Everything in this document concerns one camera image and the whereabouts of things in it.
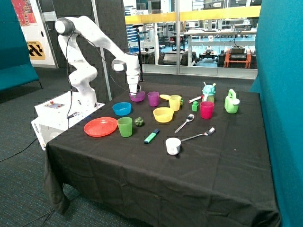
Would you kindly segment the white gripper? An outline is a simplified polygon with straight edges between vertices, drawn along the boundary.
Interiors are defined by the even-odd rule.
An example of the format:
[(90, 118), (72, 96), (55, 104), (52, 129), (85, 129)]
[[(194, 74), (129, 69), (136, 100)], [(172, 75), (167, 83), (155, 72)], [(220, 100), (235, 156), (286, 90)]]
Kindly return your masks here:
[(134, 75), (134, 76), (127, 75), (126, 79), (129, 86), (129, 92), (132, 94), (133, 97), (136, 97), (136, 94), (139, 94), (141, 91), (139, 86), (139, 81), (140, 81), (139, 75)]

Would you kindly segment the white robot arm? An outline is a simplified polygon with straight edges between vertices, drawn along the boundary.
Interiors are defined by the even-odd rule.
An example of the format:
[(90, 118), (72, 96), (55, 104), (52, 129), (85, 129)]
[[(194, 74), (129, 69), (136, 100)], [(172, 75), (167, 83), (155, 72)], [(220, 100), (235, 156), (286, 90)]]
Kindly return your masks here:
[(111, 66), (115, 72), (126, 74), (129, 94), (136, 96), (140, 92), (140, 66), (135, 53), (123, 52), (100, 28), (87, 16), (62, 17), (56, 20), (55, 29), (61, 50), (70, 65), (75, 67), (69, 75), (69, 81), (80, 94), (82, 107), (88, 109), (98, 105), (96, 92), (90, 82), (97, 77), (93, 48), (103, 48), (114, 56)]

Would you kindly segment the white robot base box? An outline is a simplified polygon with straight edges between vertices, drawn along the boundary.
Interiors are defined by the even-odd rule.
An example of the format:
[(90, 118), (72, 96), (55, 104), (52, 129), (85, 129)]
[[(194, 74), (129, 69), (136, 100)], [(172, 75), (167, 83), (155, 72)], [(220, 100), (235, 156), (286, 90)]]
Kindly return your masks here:
[(89, 107), (83, 103), (78, 92), (66, 92), (36, 105), (37, 118), (31, 125), (42, 150), (45, 150), (49, 141), (104, 105), (97, 103)]

